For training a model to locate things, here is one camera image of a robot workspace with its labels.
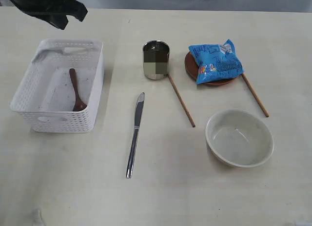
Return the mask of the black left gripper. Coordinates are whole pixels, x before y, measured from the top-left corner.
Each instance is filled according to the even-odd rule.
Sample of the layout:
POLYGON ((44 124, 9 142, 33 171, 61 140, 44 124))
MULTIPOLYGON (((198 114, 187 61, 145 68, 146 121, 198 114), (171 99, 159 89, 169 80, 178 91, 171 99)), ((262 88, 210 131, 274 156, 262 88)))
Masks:
POLYGON ((38 15, 39 19, 57 29, 64 30, 68 24, 67 15, 82 22, 88 10, 77 0, 10 0, 20 11, 38 15))

